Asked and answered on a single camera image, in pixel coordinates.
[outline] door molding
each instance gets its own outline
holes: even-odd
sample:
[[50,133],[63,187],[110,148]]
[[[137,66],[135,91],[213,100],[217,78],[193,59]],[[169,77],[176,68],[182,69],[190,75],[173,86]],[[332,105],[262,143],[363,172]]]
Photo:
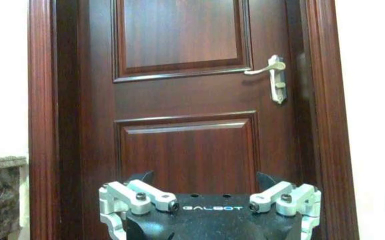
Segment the door molding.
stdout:
[[55,28],[51,0],[30,0],[29,130],[31,239],[61,239]]
[[303,0],[315,88],[317,181],[324,189],[324,236],[360,239],[335,0]]
[[[304,166],[312,169],[305,172],[313,174],[305,174],[304,179],[316,179],[324,191],[323,237],[359,239],[336,4],[335,0],[301,0],[301,5],[312,65],[316,154],[315,161]],[[78,91],[78,53],[73,47],[77,46],[77,30],[73,30],[78,21],[77,10],[75,0],[30,0],[31,239],[51,240],[66,234],[82,235],[83,226],[78,218],[82,207],[77,202],[81,201],[81,161],[75,161],[79,157],[79,138],[75,137],[79,117],[71,114],[69,119],[65,118],[73,111],[78,113],[78,105],[65,101],[70,90]],[[59,21],[70,24],[58,25]],[[62,47],[58,41],[70,44]],[[69,78],[71,84],[61,86],[61,78]],[[74,204],[75,213],[65,207]]]

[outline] screw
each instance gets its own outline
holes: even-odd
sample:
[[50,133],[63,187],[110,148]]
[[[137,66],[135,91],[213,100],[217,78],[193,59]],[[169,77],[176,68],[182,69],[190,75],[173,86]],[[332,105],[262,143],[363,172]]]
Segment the screw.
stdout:
[[121,219],[127,220],[127,212],[126,211],[121,212]]
[[137,194],[137,199],[138,199],[139,201],[145,201],[145,200],[146,200],[146,193],[145,193],[145,192],[139,192],[139,193]]
[[282,194],[281,200],[291,204],[292,203],[292,195],[291,194]]
[[252,212],[257,213],[260,210],[260,205],[256,202],[252,202],[249,205]]
[[180,210],[180,203],[177,201],[172,201],[169,204],[169,211],[176,212]]

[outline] metal clamp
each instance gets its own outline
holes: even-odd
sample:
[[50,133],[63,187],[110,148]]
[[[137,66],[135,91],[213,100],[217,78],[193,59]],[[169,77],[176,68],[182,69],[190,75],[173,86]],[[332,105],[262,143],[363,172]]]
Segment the metal clamp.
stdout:
[[273,55],[268,60],[268,67],[261,70],[248,70],[245,75],[257,75],[264,72],[270,72],[270,81],[272,81],[272,99],[278,104],[282,104],[288,98],[288,89],[287,89],[287,77],[284,70],[287,69],[287,64],[284,63],[282,57]]
[[164,192],[141,180],[123,185],[114,181],[99,189],[101,222],[107,224],[110,236],[114,240],[127,240],[122,220],[127,211],[135,215],[145,215],[151,211],[153,203],[158,210],[174,212],[180,208],[177,196]]
[[141,180],[130,181],[127,187],[137,192],[143,192],[150,196],[156,208],[164,212],[176,212],[180,209],[180,203],[176,194],[164,192]]
[[321,215],[321,191],[312,185],[304,184],[295,188],[289,182],[280,182],[262,193],[250,196],[250,210],[254,213],[265,213],[277,203],[277,212],[284,216],[303,214],[301,240],[311,240],[313,228],[320,225]]

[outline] wooden door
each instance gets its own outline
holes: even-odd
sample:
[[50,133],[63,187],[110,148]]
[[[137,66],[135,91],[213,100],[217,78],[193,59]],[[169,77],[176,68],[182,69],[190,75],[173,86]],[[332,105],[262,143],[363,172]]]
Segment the wooden door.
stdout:
[[252,193],[256,172],[301,179],[293,98],[269,74],[292,60],[281,0],[79,2],[81,161],[85,239],[107,238],[98,189],[156,170],[177,193]]

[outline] silver door handle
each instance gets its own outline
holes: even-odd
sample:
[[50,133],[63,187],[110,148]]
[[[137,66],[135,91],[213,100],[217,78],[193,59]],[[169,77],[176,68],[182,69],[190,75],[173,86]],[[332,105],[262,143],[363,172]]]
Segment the silver door handle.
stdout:
[[288,89],[287,89],[287,77],[285,77],[285,69],[287,64],[284,63],[282,57],[278,55],[273,55],[268,60],[268,67],[252,71],[246,70],[245,75],[257,75],[266,71],[270,72],[272,75],[272,99],[278,104],[282,104],[285,99],[288,98]]
[[260,70],[246,70],[245,71],[245,75],[257,75],[261,74],[266,71],[270,70],[277,70],[277,71],[282,71],[284,69],[287,69],[287,64],[282,61],[274,62],[273,64],[268,65],[268,67],[260,69]]

